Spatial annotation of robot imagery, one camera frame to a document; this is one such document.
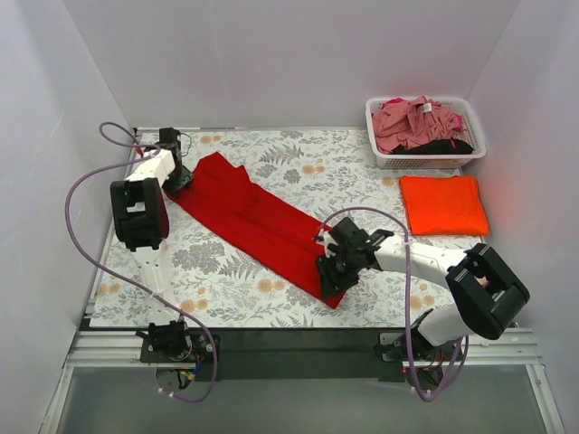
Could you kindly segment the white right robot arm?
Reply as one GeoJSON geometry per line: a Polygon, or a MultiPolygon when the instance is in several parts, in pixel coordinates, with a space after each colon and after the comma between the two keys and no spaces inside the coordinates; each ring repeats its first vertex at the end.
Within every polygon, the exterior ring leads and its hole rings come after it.
{"type": "Polygon", "coordinates": [[[363,269],[405,273],[450,291],[450,305],[421,314],[409,331],[384,345],[391,358],[411,352],[430,359],[465,335],[497,340],[530,299],[522,281],[485,243],[469,250],[437,248],[387,230],[367,233],[348,217],[320,231],[315,241],[324,249],[316,259],[323,299],[355,286],[363,269]]]}

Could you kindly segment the red t shirt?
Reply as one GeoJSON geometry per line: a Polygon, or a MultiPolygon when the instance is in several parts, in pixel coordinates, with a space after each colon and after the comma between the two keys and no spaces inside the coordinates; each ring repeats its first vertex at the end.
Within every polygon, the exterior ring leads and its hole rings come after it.
{"type": "Polygon", "coordinates": [[[321,222],[254,183],[219,153],[202,158],[191,186],[169,198],[223,240],[290,283],[322,298],[314,241],[321,222]]]}

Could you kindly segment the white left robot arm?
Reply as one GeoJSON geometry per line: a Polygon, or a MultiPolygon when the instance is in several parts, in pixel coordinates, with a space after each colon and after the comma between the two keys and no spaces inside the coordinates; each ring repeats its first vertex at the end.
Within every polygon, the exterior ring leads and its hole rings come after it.
{"type": "Polygon", "coordinates": [[[130,251],[143,285],[151,290],[147,328],[149,349],[169,360],[187,360],[193,352],[183,316],[174,304],[166,257],[170,223],[164,193],[177,197],[194,179],[183,165],[181,132],[161,128],[159,140],[143,153],[147,161],[123,181],[111,184],[110,198],[117,238],[130,251]]]}

